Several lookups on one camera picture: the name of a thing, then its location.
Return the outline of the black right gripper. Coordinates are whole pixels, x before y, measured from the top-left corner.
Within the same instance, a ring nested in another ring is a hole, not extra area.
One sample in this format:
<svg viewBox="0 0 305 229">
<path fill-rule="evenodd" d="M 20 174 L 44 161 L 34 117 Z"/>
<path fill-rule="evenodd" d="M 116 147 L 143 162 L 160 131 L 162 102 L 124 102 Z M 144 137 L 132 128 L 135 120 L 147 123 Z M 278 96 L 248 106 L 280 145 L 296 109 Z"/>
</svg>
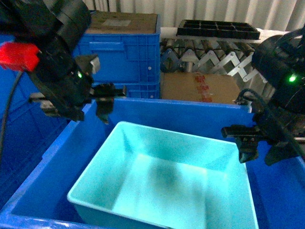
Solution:
<svg viewBox="0 0 305 229">
<path fill-rule="evenodd" d="M 266 165 L 274 165 L 297 156 L 304 159 L 304 114 L 284 109 L 275 99 L 266 101 L 252 89 L 243 89 L 235 102 L 251 108 L 254 122 L 252 126 L 231 125 L 221 129 L 224 138 L 236 138 L 240 163 L 258 158 L 257 147 L 261 141 L 266 141 L 270 145 L 264 158 Z"/>
</svg>

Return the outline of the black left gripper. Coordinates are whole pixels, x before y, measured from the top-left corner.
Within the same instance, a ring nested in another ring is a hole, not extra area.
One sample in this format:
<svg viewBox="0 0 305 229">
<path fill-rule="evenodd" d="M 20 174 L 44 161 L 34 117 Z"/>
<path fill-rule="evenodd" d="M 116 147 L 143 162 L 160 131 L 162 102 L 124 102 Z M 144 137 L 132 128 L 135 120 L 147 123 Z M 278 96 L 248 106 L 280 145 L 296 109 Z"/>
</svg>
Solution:
<svg viewBox="0 0 305 229">
<path fill-rule="evenodd" d="M 106 125 L 113 112 L 114 99 L 125 97 L 127 88 L 116 88 L 113 83 L 104 83 L 92 88 L 93 77 L 100 69 L 97 54 L 79 55 L 73 58 L 70 52 L 40 51 L 39 63 L 28 75 L 39 90 L 31 93 L 29 102 L 40 103 L 42 111 L 50 117 L 64 117 L 73 121 L 84 120 L 82 108 L 96 99 L 96 116 Z"/>
</svg>

